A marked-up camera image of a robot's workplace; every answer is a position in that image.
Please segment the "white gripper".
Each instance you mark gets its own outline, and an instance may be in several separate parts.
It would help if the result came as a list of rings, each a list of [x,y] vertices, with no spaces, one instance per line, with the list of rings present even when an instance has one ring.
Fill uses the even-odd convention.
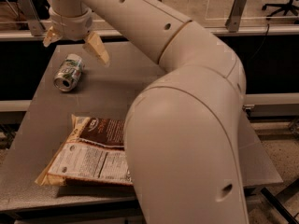
[[[100,36],[96,32],[91,31],[93,18],[92,11],[89,8],[85,13],[77,17],[65,17],[50,8],[50,20],[52,26],[43,39],[43,45],[46,48],[50,44],[59,41],[62,37],[72,41],[79,41],[86,36],[83,48],[103,66],[109,67],[110,58],[106,47]]]

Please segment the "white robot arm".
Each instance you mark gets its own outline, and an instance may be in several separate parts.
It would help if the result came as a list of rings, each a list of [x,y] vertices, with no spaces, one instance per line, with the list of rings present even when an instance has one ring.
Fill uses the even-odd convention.
[[[235,52],[158,0],[50,0],[56,32],[94,11],[164,71],[126,117],[124,148],[147,224],[249,224],[238,154],[246,92]]]

